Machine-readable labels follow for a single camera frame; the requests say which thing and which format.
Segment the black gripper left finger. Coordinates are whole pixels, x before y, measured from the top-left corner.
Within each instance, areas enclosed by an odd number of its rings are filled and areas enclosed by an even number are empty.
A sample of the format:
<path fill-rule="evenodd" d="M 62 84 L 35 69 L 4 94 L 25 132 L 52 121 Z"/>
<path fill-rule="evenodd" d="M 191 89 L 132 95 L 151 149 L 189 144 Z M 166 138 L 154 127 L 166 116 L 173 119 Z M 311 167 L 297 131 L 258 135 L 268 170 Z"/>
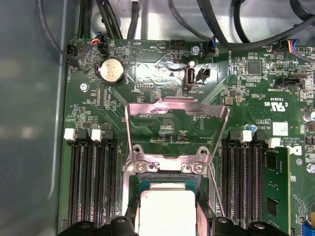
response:
<path fill-rule="evenodd" d="M 138 204 L 138 199 L 131 199 L 124 216 L 114 217 L 100 228 L 94 222 L 81 221 L 68 227 L 58 236 L 138 236 L 134 227 Z"/>

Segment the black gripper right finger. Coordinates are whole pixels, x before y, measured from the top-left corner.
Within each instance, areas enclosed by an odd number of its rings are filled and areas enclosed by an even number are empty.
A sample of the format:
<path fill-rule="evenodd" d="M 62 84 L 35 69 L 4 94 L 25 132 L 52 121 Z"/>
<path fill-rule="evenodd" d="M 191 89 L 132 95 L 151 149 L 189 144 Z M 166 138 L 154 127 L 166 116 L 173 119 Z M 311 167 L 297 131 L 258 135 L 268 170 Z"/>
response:
<path fill-rule="evenodd" d="M 266 222 L 251 222 L 242 228 L 228 218 L 216 217 L 204 194 L 196 195 L 196 234 L 198 236 L 285 236 L 286 233 Z"/>

